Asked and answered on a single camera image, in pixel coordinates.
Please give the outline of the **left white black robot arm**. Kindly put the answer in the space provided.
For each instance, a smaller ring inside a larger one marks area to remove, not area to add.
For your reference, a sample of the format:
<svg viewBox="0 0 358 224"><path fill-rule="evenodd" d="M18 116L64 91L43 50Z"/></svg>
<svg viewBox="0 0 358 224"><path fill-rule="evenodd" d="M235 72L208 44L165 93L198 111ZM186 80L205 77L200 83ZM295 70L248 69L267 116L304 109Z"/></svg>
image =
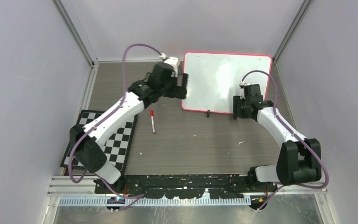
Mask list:
<svg viewBox="0 0 358 224"><path fill-rule="evenodd" d="M113 193L124 189L121 172L105 155L102 147L128 119L144 111L160 97L185 99L188 74L180 69L180 61L170 57L154 65L145 79L131 84L110 109L86 125L70 129L69 159L79 161L87 171L106 182Z"/></svg>

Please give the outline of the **pink framed whiteboard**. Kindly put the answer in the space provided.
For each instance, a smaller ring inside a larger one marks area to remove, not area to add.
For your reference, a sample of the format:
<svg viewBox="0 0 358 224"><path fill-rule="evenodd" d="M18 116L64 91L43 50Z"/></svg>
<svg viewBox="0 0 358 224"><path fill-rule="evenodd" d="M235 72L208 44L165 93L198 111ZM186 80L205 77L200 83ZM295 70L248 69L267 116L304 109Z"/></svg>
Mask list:
<svg viewBox="0 0 358 224"><path fill-rule="evenodd" d="M186 111L231 114L233 97L241 94L239 84L259 84L267 96L273 59L269 55L188 51L183 71L188 74L187 95L181 102Z"/></svg>

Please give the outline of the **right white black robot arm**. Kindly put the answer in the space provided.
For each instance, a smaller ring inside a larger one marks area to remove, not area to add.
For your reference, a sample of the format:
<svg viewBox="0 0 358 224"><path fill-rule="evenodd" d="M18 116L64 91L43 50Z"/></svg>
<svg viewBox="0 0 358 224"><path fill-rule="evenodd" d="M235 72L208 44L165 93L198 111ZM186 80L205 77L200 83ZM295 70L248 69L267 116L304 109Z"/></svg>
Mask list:
<svg viewBox="0 0 358 224"><path fill-rule="evenodd" d="M281 117L270 100L264 100L258 84L240 82L241 94L233 97L233 118L252 119L263 126L280 147L276 164L251 167L247 179L252 191L260 191L266 182L284 186L319 181L322 168L316 156L321 147L308 139Z"/></svg>

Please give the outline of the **red capped white marker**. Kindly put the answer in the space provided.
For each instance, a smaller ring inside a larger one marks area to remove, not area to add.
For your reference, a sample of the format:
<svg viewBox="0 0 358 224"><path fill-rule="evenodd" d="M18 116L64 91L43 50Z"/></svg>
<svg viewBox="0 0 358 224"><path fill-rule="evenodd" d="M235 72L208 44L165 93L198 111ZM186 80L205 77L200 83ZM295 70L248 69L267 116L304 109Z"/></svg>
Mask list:
<svg viewBox="0 0 358 224"><path fill-rule="evenodd" d="M154 122L154 112L153 112L153 110L150 110L150 116L151 116L152 132L153 132L153 134L156 134L155 122Z"/></svg>

